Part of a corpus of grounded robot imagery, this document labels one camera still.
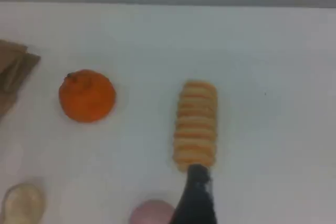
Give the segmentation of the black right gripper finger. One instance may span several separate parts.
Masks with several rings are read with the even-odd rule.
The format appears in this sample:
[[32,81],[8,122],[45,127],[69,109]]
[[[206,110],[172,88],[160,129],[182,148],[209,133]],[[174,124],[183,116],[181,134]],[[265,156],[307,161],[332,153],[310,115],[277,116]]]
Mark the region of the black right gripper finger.
[[217,224],[212,178],[208,168],[194,164],[187,169],[182,197],[171,224]]

